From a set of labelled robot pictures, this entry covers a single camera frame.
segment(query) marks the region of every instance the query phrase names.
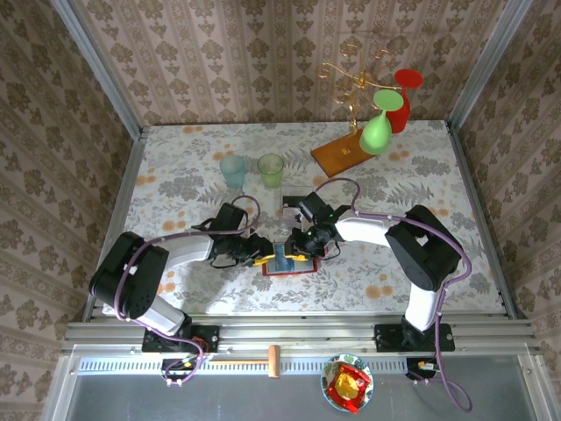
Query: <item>wall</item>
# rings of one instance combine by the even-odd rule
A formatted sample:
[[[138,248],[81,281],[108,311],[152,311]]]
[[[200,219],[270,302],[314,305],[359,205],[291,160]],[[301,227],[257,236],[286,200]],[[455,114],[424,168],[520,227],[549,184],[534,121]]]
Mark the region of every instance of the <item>wall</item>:
[[[38,419],[131,140],[48,2],[0,1],[0,419]]]
[[[561,397],[561,3],[534,0],[460,137]]]
[[[317,77],[322,61],[351,74],[359,55],[388,48],[374,68],[425,77],[412,117],[447,118],[505,0],[75,0],[142,125],[332,121],[345,78]]]

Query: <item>plastic cup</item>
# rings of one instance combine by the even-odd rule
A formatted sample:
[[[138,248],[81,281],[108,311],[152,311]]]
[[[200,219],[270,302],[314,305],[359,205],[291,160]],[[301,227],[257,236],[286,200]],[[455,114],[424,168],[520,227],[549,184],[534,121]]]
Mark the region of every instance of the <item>plastic cup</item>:
[[[275,153],[263,155],[257,162],[263,184],[270,189],[276,189],[281,185],[283,168],[284,161]]]
[[[220,161],[220,171],[229,187],[240,189],[244,185],[245,162],[241,156],[226,155]]]

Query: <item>cable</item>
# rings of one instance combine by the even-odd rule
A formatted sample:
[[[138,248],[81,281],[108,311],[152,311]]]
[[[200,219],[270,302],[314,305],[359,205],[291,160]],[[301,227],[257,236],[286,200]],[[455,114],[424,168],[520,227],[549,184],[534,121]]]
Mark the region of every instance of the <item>cable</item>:
[[[247,199],[253,200],[255,202],[256,206],[257,206],[257,214],[255,215],[255,218],[253,219],[253,221],[249,225],[246,225],[242,229],[231,230],[231,231],[178,232],[176,234],[169,234],[169,235],[166,235],[166,236],[163,236],[163,237],[157,237],[155,239],[149,239],[142,246],[140,246],[138,248],[138,250],[132,255],[131,259],[128,261],[128,263],[126,265],[126,268],[124,269],[123,274],[121,275],[121,279],[119,279],[119,284],[117,285],[117,289],[115,291],[115,299],[113,301],[113,309],[115,310],[115,317],[117,317],[117,319],[119,319],[119,320],[126,320],[126,316],[124,314],[122,314],[121,310],[119,309],[120,308],[120,299],[121,299],[121,294],[123,293],[124,283],[126,282],[126,278],[129,275],[129,273],[131,272],[131,269],[134,266],[134,263],[137,261],[138,257],[149,246],[154,245],[154,244],[159,244],[161,242],[168,241],[170,239],[181,239],[183,237],[192,237],[192,236],[195,236],[195,235],[238,235],[238,234],[244,233],[246,231],[249,231],[251,229],[257,228],[257,225],[258,225],[258,222],[259,222],[259,217],[261,216],[261,207],[259,206],[259,202],[257,201],[257,199],[255,197],[248,196],[248,195],[242,195],[242,196],[236,197],[232,201],[232,203],[236,202],[238,199],[241,199],[241,198],[247,198]],[[202,364],[203,351],[202,351],[202,348],[199,344],[197,344],[195,341],[193,341],[191,339],[176,338],[176,337],[173,337],[173,336],[166,335],[165,333],[157,331],[157,330],[153,329],[152,327],[150,327],[148,325],[145,325],[142,322],[139,322],[138,320],[134,320],[134,321],[138,325],[144,326],[146,329],[154,332],[155,334],[162,337],[163,339],[172,340],[174,342],[183,342],[183,343],[190,344],[190,345],[194,346],[198,351],[196,364],[195,364],[195,367],[193,368],[193,370],[191,371],[191,373],[189,373],[187,375],[187,377],[185,377],[183,382],[186,382],[187,380],[189,380],[195,374],[195,372],[199,369],[199,367]]]
[[[186,360],[185,358],[175,360],[175,362],[174,362],[173,364],[169,364],[169,365],[166,367],[166,369],[164,370],[164,374],[162,375],[162,377],[164,378],[164,380],[167,382],[167,384],[168,384],[169,386],[171,386],[172,383],[173,383],[173,380],[170,378],[169,372],[172,371],[172,370],[175,370],[175,369],[177,369],[177,368],[179,368],[179,367],[181,367],[181,366],[186,367],[186,366],[185,366],[185,360]],[[177,384],[178,386],[179,386],[179,385],[182,385],[182,384],[183,384],[183,381],[185,380],[185,378],[177,379],[176,384]]]
[[[325,186],[326,184],[329,184],[331,182],[350,182],[357,188],[357,192],[355,193],[355,195],[354,195],[354,197],[352,198],[352,201],[351,201],[351,209],[357,217],[366,218],[366,219],[375,219],[375,220],[380,220],[380,221],[387,221],[387,220],[399,221],[399,222],[405,222],[407,224],[417,226],[419,228],[424,229],[424,231],[430,232],[431,234],[434,234],[437,237],[439,237],[441,240],[445,241],[446,244],[448,244],[450,247],[452,247],[454,249],[454,251],[456,253],[458,253],[459,256],[462,258],[462,261],[464,262],[464,265],[465,265],[465,272],[461,275],[458,275],[454,278],[451,278],[449,281],[444,281],[443,284],[442,284],[442,288],[440,289],[440,294],[438,296],[437,309],[436,309],[437,317],[436,317],[436,320],[435,320],[435,336],[436,336],[435,337],[435,350],[436,350],[435,355],[437,357],[438,366],[440,367],[441,377],[440,377],[439,381],[442,381],[442,383],[444,385],[444,388],[446,389],[446,392],[448,393],[448,396],[456,404],[456,406],[458,408],[460,408],[463,412],[471,412],[472,409],[473,409],[473,405],[472,405],[472,400],[470,399],[469,395],[467,395],[467,393],[463,389],[460,388],[462,393],[467,397],[468,406],[465,407],[465,406],[462,406],[462,404],[458,401],[458,399],[451,392],[451,386],[450,385],[456,385],[456,386],[458,386],[458,385],[456,383],[453,383],[452,381],[449,381],[446,378],[446,374],[444,372],[444,362],[443,362],[443,357],[442,357],[442,351],[441,351],[441,347],[440,347],[440,321],[442,319],[442,306],[444,304],[444,298],[446,297],[446,290],[453,283],[463,281],[465,278],[467,278],[472,273],[472,262],[470,261],[469,257],[467,257],[467,254],[465,254],[462,247],[460,247],[453,239],[451,239],[447,235],[442,234],[440,231],[434,229],[433,227],[431,227],[429,225],[426,225],[426,224],[423,224],[422,222],[418,222],[418,221],[415,221],[413,219],[409,219],[409,218],[405,218],[405,217],[388,215],[386,213],[364,213],[364,212],[357,211],[356,208],[355,208],[355,203],[356,203],[357,198],[359,197],[359,194],[360,194],[360,186],[356,181],[354,181],[351,178],[346,178],[346,177],[332,178],[330,180],[327,180],[326,182],[323,182],[319,186],[317,186],[317,188],[314,191],[317,192],[323,186]]]
[[[430,383],[432,382],[441,382],[444,383],[444,380],[441,377],[433,377],[432,379],[425,379],[424,377],[421,377],[420,375],[418,375],[417,373],[414,372],[409,372],[411,375],[413,375],[414,377],[416,377],[418,379],[418,383],[425,383],[427,386],[429,386]],[[455,381],[452,380],[447,380],[447,382],[454,388],[456,389],[459,393],[461,393],[462,395],[465,396],[465,399],[467,400],[467,402],[469,403],[469,407],[472,408],[472,399],[470,398],[470,396],[467,394],[467,392],[465,391],[464,388],[462,388],[459,384],[457,384]]]
[[[242,198],[250,198],[250,199],[252,199],[252,197],[250,197],[250,196],[240,195],[240,196],[238,196],[238,197],[235,197],[234,200],[232,200],[232,201],[230,202],[230,204],[234,204],[237,200],[242,199]],[[245,227],[244,227],[244,228],[246,228],[246,227],[247,227],[247,224],[249,224],[249,216],[247,215],[247,210],[244,210],[244,216],[245,216]]]
[[[121,314],[121,310],[119,309],[119,307],[120,307],[119,301],[121,299],[121,294],[123,293],[124,283],[126,281],[126,277],[131,272],[131,269],[134,266],[134,263],[136,263],[138,257],[149,246],[152,246],[154,244],[159,244],[159,243],[164,242],[164,241],[169,241],[170,239],[181,239],[181,238],[184,238],[184,237],[192,237],[192,236],[195,236],[195,235],[206,235],[206,236],[208,236],[208,235],[238,235],[238,234],[241,234],[241,233],[246,232],[248,230],[251,230],[252,228],[257,228],[257,224],[259,222],[259,217],[261,216],[261,207],[259,206],[259,202],[257,201],[257,199],[255,199],[255,197],[248,196],[248,195],[242,195],[242,196],[236,197],[232,201],[232,203],[236,202],[238,199],[241,199],[241,198],[247,198],[247,199],[253,200],[255,202],[255,204],[257,205],[257,215],[255,216],[253,221],[248,226],[245,226],[244,228],[242,228],[240,230],[177,232],[176,234],[169,234],[169,235],[165,235],[163,237],[156,237],[155,239],[149,239],[142,246],[140,246],[138,248],[138,250],[132,255],[131,259],[128,261],[128,263],[126,265],[126,268],[124,269],[123,274],[121,275],[121,279],[119,280],[119,284],[117,285],[117,290],[115,292],[115,299],[113,300],[113,309],[115,310],[115,316],[119,320],[126,320],[126,317],[123,314]]]
[[[327,257],[327,258],[324,257],[323,259],[320,259],[320,260],[321,260],[321,261],[327,261],[327,260],[331,260],[331,259],[335,259],[336,257],[339,257],[339,255],[341,255],[341,247],[339,247],[339,243],[337,243],[336,241],[335,241],[335,247],[336,247],[337,250],[338,250],[338,253],[337,253],[337,254],[335,254],[335,255],[333,255],[333,256],[330,256],[330,257]]]
[[[186,339],[186,338],[176,338],[174,336],[169,336],[166,335],[163,332],[157,331],[155,329],[153,329],[152,327],[150,327],[149,325],[146,325],[138,320],[134,320],[135,323],[137,323],[138,325],[144,326],[146,329],[148,329],[149,331],[154,332],[155,334],[157,334],[158,336],[160,336],[163,339],[167,339],[167,340],[172,340],[173,342],[183,342],[185,344],[189,344],[191,346],[194,346],[198,352],[197,357],[196,357],[196,364],[195,367],[193,367],[193,369],[191,370],[191,372],[181,381],[182,383],[188,381],[191,377],[193,377],[193,375],[195,374],[195,372],[201,367],[202,365],[202,355],[204,354],[204,352],[202,351],[201,346],[195,342],[194,340],[191,339]],[[166,372],[164,374],[164,377],[168,378],[169,376],[169,372],[172,370],[172,368],[177,367],[177,364],[170,364],[167,368],[166,368]]]
[[[199,338],[198,336],[194,336],[191,339],[197,342],[201,347],[204,346],[205,353],[209,351],[209,343],[206,340],[204,340],[203,338]]]

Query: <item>table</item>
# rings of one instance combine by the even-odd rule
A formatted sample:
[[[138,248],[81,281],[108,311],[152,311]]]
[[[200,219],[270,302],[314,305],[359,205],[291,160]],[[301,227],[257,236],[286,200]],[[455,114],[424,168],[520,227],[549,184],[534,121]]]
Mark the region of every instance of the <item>table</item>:
[[[283,185],[312,191],[326,177],[310,150],[346,133],[347,123],[152,127],[125,230],[153,237],[214,217],[221,203],[242,193],[228,188],[218,169],[226,154],[236,153],[245,158],[248,171],[243,193],[255,196],[262,208],[258,233],[284,242],[288,231],[279,221],[280,191],[263,186],[258,158],[279,154],[286,162]],[[445,311],[504,314],[444,122],[409,122],[387,153],[341,176],[361,185],[359,210],[402,215],[423,204],[458,238],[473,272],[450,288]],[[351,202],[353,189],[350,183],[332,183],[320,196],[336,208]],[[254,214],[251,202],[241,203]],[[265,277],[260,268],[217,270],[208,262],[191,263],[166,272],[159,294],[187,313],[212,315],[405,311],[410,282],[389,248],[355,242],[341,250],[310,275]]]

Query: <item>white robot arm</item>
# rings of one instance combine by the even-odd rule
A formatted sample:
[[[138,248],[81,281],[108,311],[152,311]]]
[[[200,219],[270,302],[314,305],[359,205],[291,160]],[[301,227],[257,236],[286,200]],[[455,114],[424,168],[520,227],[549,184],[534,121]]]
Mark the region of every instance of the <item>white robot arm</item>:
[[[293,229],[285,243],[286,255],[304,254],[321,259],[330,241],[364,241],[390,247],[411,281],[404,316],[408,329],[404,332],[405,339],[410,340],[416,332],[423,334],[433,326],[440,286],[444,278],[456,270],[460,260],[459,254],[448,244],[431,232],[404,222],[360,218],[349,206],[333,210],[316,193],[308,195],[298,207],[313,225],[306,232]],[[415,206],[407,216],[458,243],[424,206]],[[423,237],[426,241],[421,244],[418,239]]]
[[[203,260],[208,260],[213,268],[228,268],[237,264],[248,266],[273,257],[273,245],[268,239],[256,233],[249,237],[232,235],[236,230],[243,231],[238,229],[243,218],[247,218],[244,210],[224,203],[215,218],[193,227],[198,231],[177,234],[177,238],[166,239],[157,246],[145,244],[145,240],[133,232],[124,232],[94,274],[89,291],[113,307],[117,302],[116,310],[122,317],[174,336],[190,324],[190,318],[157,295],[166,270],[182,263]],[[131,257],[141,247],[145,248],[144,252],[129,269],[117,296],[117,285]],[[231,264],[216,266],[218,256],[227,256]]]
[[[342,241],[364,241],[379,246],[390,247],[386,234],[390,227],[396,225],[392,221],[376,221],[358,218],[348,210],[335,223],[335,228]],[[429,329],[435,320],[438,292],[420,289],[411,282],[409,305],[405,311],[405,319],[418,331]]]

